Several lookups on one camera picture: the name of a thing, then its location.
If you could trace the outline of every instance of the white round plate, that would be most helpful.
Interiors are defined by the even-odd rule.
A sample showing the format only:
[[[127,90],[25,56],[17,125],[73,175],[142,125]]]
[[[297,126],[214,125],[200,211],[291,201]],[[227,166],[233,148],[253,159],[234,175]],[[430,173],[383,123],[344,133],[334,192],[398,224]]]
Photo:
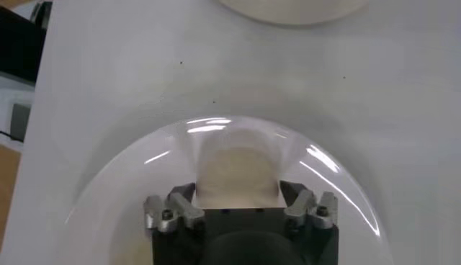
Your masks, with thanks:
[[[339,264],[393,264],[380,221],[347,170],[305,136],[250,117],[178,122],[126,148],[81,194],[66,221],[56,264],[150,264],[143,228],[145,198],[165,197],[174,186],[196,181],[204,156],[233,147],[264,152],[277,161],[281,179],[303,183],[318,196],[324,191],[336,194]]]
[[[368,0],[219,0],[247,17],[263,22],[307,25],[344,17]]]

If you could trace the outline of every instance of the screw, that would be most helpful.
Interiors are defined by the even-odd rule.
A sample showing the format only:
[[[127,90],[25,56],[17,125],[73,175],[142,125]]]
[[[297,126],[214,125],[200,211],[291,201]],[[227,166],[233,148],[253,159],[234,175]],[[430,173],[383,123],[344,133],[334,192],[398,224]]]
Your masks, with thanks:
[[[328,208],[325,206],[319,206],[317,207],[317,212],[316,214],[321,217],[326,217],[328,216]]]
[[[173,211],[171,211],[170,209],[163,210],[161,212],[161,219],[163,221],[173,219]]]

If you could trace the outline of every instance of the white surface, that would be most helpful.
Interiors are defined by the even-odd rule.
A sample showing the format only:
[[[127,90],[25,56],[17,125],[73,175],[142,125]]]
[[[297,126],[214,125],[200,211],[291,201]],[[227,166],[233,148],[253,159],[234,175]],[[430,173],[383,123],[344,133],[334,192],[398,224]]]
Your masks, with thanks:
[[[318,198],[324,191],[336,194],[339,265],[393,265],[370,202],[341,164],[311,140],[286,127],[232,116],[168,125],[111,160],[89,183],[67,219],[55,264],[113,264],[120,253],[133,252],[133,246],[142,246],[148,238],[142,207],[147,196],[166,198],[173,187],[196,182],[199,169],[213,153],[242,146],[275,162],[280,179],[303,183]],[[247,179],[241,185],[250,182]],[[219,195],[214,199],[222,201]],[[255,203],[255,199],[246,198],[241,203]],[[148,261],[152,257],[150,251],[141,255],[145,258],[136,259]]]
[[[81,190],[136,139],[242,114],[335,156],[377,209],[396,264],[459,264],[459,10],[371,0],[290,29],[211,0],[56,1],[0,262],[49,265]]]
[[[368,0],[219,0],[252,19],[275,24],[307,25],[344,17]]]

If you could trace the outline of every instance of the silver metal bracket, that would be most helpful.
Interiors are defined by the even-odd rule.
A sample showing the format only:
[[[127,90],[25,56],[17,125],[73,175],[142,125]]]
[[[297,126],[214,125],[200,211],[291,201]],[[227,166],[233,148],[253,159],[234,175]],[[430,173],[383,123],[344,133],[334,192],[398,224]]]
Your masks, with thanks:
[[[168,206],[184,218],[184,224],[187,228],[193,229],[197,223],[205,219],[205,211],[194,207],[180,193],[170,194]]]
[[[333,192],[324,192],[318,206],[311,212],[313,225],[319,229],[329,229],[338,222],[338,199]]]
[[[315,195],[309,189],[303,189],[293,204],[284,209],[285,217],[295,221],[296,226],[305,223],[305,216],[316,206]]]

